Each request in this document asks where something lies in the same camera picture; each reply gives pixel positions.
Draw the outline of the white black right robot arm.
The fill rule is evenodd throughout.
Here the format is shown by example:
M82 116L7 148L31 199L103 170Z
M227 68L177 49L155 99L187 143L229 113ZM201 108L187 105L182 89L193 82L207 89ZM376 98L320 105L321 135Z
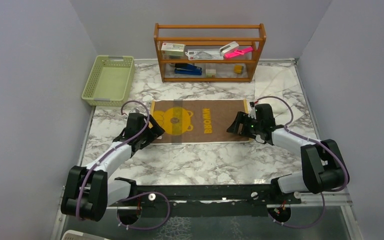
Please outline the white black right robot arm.
M350 180L337 143L299 135L284 125L277 125L270 104L253 104L250 113L239 111L228 133L261 139L264 144L280 147L300 157L301 172L273 178L269 199L280 204L289 193L342 190Z

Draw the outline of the yellow brown bear towel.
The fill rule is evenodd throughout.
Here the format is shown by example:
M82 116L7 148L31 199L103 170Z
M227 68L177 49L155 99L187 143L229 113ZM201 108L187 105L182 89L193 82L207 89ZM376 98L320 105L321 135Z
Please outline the yellow brown bear towel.
M250 141L247 137L227 132L238 112L248 112L245 99L154 100L150 110L165 130L154 145Z

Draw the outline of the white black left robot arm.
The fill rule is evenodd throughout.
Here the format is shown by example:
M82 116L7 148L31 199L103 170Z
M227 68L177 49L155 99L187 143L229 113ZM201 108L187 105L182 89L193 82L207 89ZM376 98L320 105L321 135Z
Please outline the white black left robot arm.
M98 222L107 207L118 200L127 206L135 203L137 191L133 186L136 182L123 177L109 182L109 177L164 132L152 115L130 113L126 127L98 159L86 166L75 165L69 170L61 213Z

